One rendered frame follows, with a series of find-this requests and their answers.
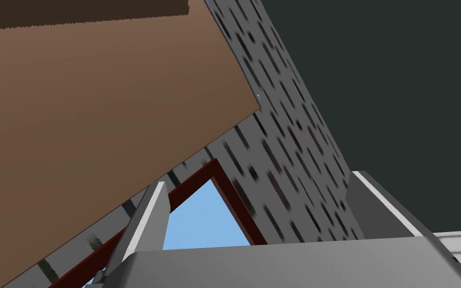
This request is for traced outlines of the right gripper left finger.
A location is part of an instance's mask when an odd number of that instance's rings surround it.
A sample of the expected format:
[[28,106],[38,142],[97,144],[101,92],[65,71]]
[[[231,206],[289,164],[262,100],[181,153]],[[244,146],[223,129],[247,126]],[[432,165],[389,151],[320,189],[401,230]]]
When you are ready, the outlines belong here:
[[165,182],[149,185],[105,267],[105,275],[108,276],[132,253],[162,250],[170,213]]

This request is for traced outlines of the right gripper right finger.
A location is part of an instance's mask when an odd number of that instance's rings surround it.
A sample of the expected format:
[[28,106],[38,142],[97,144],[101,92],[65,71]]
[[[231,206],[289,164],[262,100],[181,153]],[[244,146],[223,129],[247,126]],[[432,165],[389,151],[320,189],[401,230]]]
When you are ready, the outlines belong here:
[[435,235],[366,171],[352,171],[345,194],[365,239]]

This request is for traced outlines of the red-framed window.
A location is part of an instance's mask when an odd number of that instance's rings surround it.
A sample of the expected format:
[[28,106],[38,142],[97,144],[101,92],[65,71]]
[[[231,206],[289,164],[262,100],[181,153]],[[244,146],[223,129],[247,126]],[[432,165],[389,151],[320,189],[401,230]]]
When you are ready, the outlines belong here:
[[[176,186],[168,197],[169,250],[267,244],[244,190],[232,183],[216,158]],[[97,271],[109,266],[124,232],[123,228],[102,243],[48,288],[83,288]]]

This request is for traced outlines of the brown cupboard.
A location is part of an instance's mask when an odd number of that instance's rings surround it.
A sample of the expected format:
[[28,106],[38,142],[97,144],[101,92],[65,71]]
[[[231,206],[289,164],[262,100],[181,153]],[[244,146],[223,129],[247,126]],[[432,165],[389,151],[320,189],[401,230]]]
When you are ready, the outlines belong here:
[[212,0],[0,0],[0,288],[258,108]]

